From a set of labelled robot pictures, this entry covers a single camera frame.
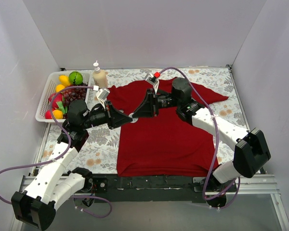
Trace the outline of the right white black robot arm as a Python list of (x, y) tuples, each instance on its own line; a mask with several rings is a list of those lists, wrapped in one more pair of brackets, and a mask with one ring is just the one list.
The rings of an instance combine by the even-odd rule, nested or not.
[(213, 191), (221, 190), (226, 182), (240, 176), (252, 178), (270, 160), (271, 154), (260, 129), (249, 131), (214, 116), (203, 101), (192, 98), (193, 89), (188, 80), (173, 80), (170, 93), (158, 90), (157, 79), (150, 77), (148, 82), (153, 88), (146, 91), (143, 102), (130, 114), (134, 121), (157, 116), (162, 108), (176, 107), (176, 114), (182, 121), (215, 136), (234, 151), (232, 161), (219, 165), (210, 174), (208, 185)]

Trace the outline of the round patterned brooch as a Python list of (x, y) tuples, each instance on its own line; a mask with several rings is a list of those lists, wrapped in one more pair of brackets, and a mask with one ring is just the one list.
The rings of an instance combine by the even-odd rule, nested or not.
[(136, 123), (136, 122), (138, 121), (138, 118), (133, 117), (133, 114), (134, 114), (134, 113), (130, 113), (130, 114), (129, 114), (129, 117), (132, 119), (131, 123)]

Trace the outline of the red t-shirt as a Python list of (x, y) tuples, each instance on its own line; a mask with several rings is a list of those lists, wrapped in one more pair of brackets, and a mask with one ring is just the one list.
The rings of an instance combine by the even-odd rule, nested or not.
[[(192, 84), (208, 104), (228, 99), (202, 85)], [(129, 115), (143, 101), (150, 86), (144, 80), (112, 86), (107, 99)], [(183, 122), (175, 111), (175, 108), (162, 109), (157, 117), (140, 118), (121, 127), (117, 158), (120, 177), (207, 175), (214, 154), (213, 137)]]

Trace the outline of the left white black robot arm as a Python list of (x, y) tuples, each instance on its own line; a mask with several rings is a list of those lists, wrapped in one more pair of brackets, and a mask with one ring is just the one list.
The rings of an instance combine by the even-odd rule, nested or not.
[(91, 110), (83, 100), (69, 105), (67, 119), (52, 153), (46, 164), (32, 182), (11, 198), (15, 218), (44, 231), (53, 222), (57, 209), (74, 193), (89, 193), (95, 186), (92, 173), (77, 167), (68, 172), (61, 183), (59, 179), (66, 172), (69, 163), (78, 155), (89, 134), (88, 129), (107, 124), (110, 129), (132, 122), (132, 118), (117, 110), (110, 101), (97, 104)]

